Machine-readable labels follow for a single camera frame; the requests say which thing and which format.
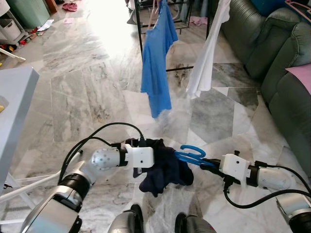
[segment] leather couch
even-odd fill
[[[215,12],[218,1],[212,2]],[[230,20],[222,30],[250,78],[262,81],[276,125],[311,177],[311,97],[285,70],[311,63],[311,25],[288,8],[264,17],[250,0],[231,0]]]

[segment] black metal rack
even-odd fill
[[[152,5],[148,5],[148,6],[142,6],[139,5],[138,0],[134,0],[135,3],[135,12],[136,12],[136,19],[137,19],[137,29],[138,29],[138,36],[139,36],[139,44],[140,44],[140,52],[141,52],[141,57],[142,57],[142,39],[141,39],[141,34],[144,34],[141,32],[141,28],[144,27],[148,27],[148,25],[141,25],[140,22],[140,17],[139,17],[139,10],[140,9],[148,9],[148,8],[152,8]],[[186,0],[186,1],[181,1],[181,2],[170,2],[168,3],[168,5],[177,5],[177,4],[188,4],[189,3],[189,8],[187,11],[187,16],[186,16],[186,20],[188,21],[187,26],[185,27],[180,27],[180,28],[175,28],[175,29],[179,29],[179,33],[181,34],[181,30],[184,28],[189,28],[190,26],[190,16],[191,16],[191,11],[192,11],[192,5],[193,5],[193,0]],[[211,0],[208,0],[207,3],[207,32],[206,32],[206,38],[208,37],[209,34],[209,25],[210,25],[210,13],[211,13]],[[174,23],[180,23],[183,22],[182,20],[174,20]],[[175,70],[183,70],[183,69],[192,69],[193,66],[190,67],[179,67],[179,68],[174,68],[174,69],[167,69],[166,71],[175,71]]]

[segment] white shirt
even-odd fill
[[[215,46],[221,24],[230,18],[230,2],[231,0],[220,0],[218,3],[209,35],[190,74],[187,93],[191,99],[200,97],[201,91],[210,90]]]

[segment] pink clothing on floor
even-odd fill
[[[63,9],[64,9],[65,11],[77,11],[78,6],[77,6],[77,4],[74,3],[74,2],[65,3],[65,4],[63,4]]]
[[[311,95],[311,63],[299,67],[287,68],[286,70],[296,76]]]
[[[207,25],[207,17],[191,16],[190,23],[194,23],[196,26],[201,26],[202,24]]]

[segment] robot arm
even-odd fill
[[[295,180],[283,169],[265,168],[264,163],[252,166],[235,154],[221,160],[209,159],[214,166],[201,164],[203,170],[225,178],[225,183],[238,183],[264,189],[285,190],[295,188]],[[21,233],[78,233],[82,220],[78,214],[90,188],[102,172],[118,166],[152,167],[153,149],[122,148],[99,149],[89,161],[78,162],[73,170],[54,187],[47,198],[27,216]],[[301,194],[284,194],[277,197],[277,205],[294,233],[311,233],[311,204]]]
[[[231,184],[250,185],[271,191],[296,188],[296,180],[291,172],[277,167],[267,168],[266,163],[259,161],[252,166],[238,155],[226,154],[221,160],[207,160],[216,168],[205,165],[200,167],[203,170],[212,170],[211,172],[224,177],[224,181],[229,180]],[[293,233],[311,233],[311,203],[306,196],[298,193],[282,194],[276,197],[276,203]]]
[[[25,219],[21,233],[78,233],[82,220],[78,214],[90,188],[103,171],[112,167],[152,167],[151,147],[102,148],[89,161],[78,162],[73,170],[54,187],[47,198],[37,205]]]

